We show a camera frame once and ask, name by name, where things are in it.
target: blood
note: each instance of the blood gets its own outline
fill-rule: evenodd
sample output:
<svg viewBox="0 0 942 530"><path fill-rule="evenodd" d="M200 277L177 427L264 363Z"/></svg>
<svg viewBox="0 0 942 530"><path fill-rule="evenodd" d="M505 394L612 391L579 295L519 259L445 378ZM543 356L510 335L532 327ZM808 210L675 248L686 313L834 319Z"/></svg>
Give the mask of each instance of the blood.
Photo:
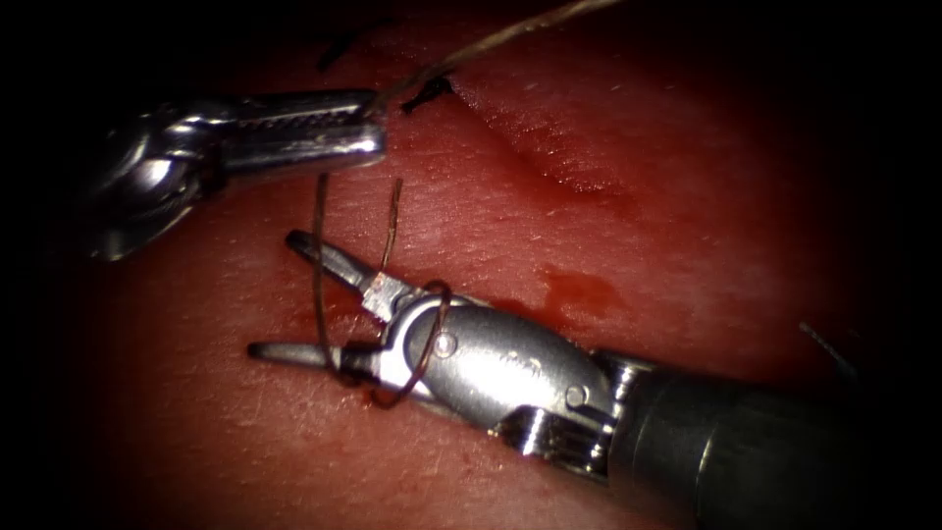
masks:
<svg viewBox="0 0 942 530"><path fill-rule="evenodd" d="M584 328L586 316L602 318L625 307L612 283L600 276L562 270L551 264L544 265L542 276L549 288L542 307L534 309L510 298L492 300L491 305L560 333Z"/></svg>

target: forceps jaw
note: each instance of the forceps jaw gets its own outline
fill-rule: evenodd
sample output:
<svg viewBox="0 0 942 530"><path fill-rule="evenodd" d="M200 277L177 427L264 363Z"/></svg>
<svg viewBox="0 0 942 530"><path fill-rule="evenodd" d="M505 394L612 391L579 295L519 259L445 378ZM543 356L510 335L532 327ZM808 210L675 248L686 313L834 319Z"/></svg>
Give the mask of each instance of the forceps jaw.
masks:
<svg viewBox="0 0 942 530"><path fill-rule="evenodd" d="M382 116L362 116L375 97L353 89L201 98L127 115L102 139L99 167L82 171L72 239L78 251L116 261L235 176L298 164L312 175L375 164L386 151L385 126Z"/></svg>

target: silver surgical tool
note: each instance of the silver surgical tool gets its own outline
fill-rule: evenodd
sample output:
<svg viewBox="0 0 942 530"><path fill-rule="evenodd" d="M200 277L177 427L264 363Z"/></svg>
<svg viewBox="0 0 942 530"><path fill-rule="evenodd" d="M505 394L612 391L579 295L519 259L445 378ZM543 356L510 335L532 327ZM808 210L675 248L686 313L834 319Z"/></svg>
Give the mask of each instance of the silver surgical tool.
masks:
<svg viewBox="0 0 942 530"><path fill-rule="evenodd" d="M292 232L288 244L314 254L304 232ZM321 263L386 323L380 343L326 352L256 343L253 357L337 366L394 392L420 374L412 398L591 478L677 528L859 527L871 437L850 410L585 351L467 296L453 296L442 318L442 295L327 243Z"/></svg>
<svg viewBox="0 0 942 530"><path fill-rule="evenodd" d="M352 89L199 98L126 113L77 193L82 251L121 259L238 175L294 164L316 175L382 160L382 116L362 117L375 97Z"/></svg>
<svg viewBox="0 0 942 530"><path fill-rule="evenodd" d="M310 259L311 236L288 235ZM331 347L341 373L398 391L429 339L439 294L377 271L324 243L321 259L333 278L359 292L362 306L386 323L375 348ZM617 385L593 359L557 333L480 300L455 295L432 358L410 397L502 437L524 454L604 479L607 440L620 411ZM253 357L326 368L316 344L255 343Z"/></svg>

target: brown suture thread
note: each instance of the brown suture thread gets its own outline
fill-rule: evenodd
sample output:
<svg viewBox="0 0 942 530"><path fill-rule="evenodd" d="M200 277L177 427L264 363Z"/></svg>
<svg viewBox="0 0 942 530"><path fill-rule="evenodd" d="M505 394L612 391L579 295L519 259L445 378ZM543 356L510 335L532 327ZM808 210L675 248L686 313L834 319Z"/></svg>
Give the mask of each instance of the brown suture thread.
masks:
<svg viewBox="0 0 942 530"><path fill-rule="evenodd" d="M442 280L433 280L425 285L423 288L425 291L437 290L442 294L442 301L439 303L439 310L435 315L435 322L432 324L432 331L429 333L429 338L425 341L425 347L422 349L422 356L419 357L419 362L415 365L415 370L412 371L412 376L409 377L409 380L405 382L405 385L401 389L392 394L391 397L381 397L380 392L377 389L374 389L370 393L370 398L374 403L377 404L380 408L393 408L399 403L402 398L405 398L412 389L419 383L419 381L425 377L425 372L429 368L429 360L432 358L432 350L435 347L435 339L438 338L439 334L442 332L442 325L445 323L445 317L448 315L448 309L451 307L451 287L448 286Z"/></svg>
<svg viewBox="0 0 942 530"><path fill-rule="evenodd" d="M447 72L454 70L459 64L473 59L486 51L492 50L513 38L526 33L532 33L538 29L556 26L573 17L591 13L597 9L617 4L620 1L621 0L578 0L541 13L536 17L531 17L507 26L495 33L491 33L481 40L451 53L436 63L420 68L411 76L401 79L399 82L380 92L364 109L363 115L372 115L374 112L385 108L387 103L401 92L408 90L416 84L424 84L428 80L443 76Z"/></svg>
<svg viewBox="0 0 942 530"><path fill-rule="evenodd" d="M340 367L331 354L331 342L327 335L327 316L324 308L324 266L322 250L324 248L324 212L327 207L327 186L330 175L322 173L317 177L317 191L314 200L314 221L311 226L311 262L314 275L311 281L314 291L314 317L317 320L317 341L324 353L328 370L345 386L355 387L359 382L340 371Z"/></svg>
<svg viewBox="0 0 942 530"><path fill-rule="evenodd" d="M399 196L402 195L402 179L396 179L392 185L392 196L390 197L390 224L386 235L386 248L383 249L383 259L380 260L380 270L385 271L390 263L390 256L393 255L393 245L395 245L395 233L399 226Z"/></svg>

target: skin surface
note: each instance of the skin surface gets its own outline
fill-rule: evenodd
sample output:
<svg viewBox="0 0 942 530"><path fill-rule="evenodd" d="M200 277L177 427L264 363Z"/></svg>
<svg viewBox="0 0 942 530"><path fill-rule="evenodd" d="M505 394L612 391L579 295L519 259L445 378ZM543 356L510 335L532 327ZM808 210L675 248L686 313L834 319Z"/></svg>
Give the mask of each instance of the skin surface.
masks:
<svg viewBox="0 0 942 530"><path fill-rule="evenodd" d="M221 53L197 83L381 88L533 12L388 7L377 18L396 22L323 74L326 43L298 39L237 69ZM827 392L834 366L800 322L850 345L849 329L871 345L893 329L895 264L863 236L890 230L880 187L849 184L858 147L828 143L826 106L799 111L798 88L711 60L696 37L652 37L642 15L527 36L450 76L455 94L391 107L387 159L332 177L327 237L377 263L403 178L393 274L586 347ZM352 20L332 16L320 24ZM141 528L660 527L415 403L383 411L325 373L249 359L253 341L317 339L310 267L283 244L310 225L314 180L281 177L56 284L59 339L83 352L57 372L69 399L50 417L70 509ZM353 295L327 285L326 300L332 343L376 337Z"/></svg>

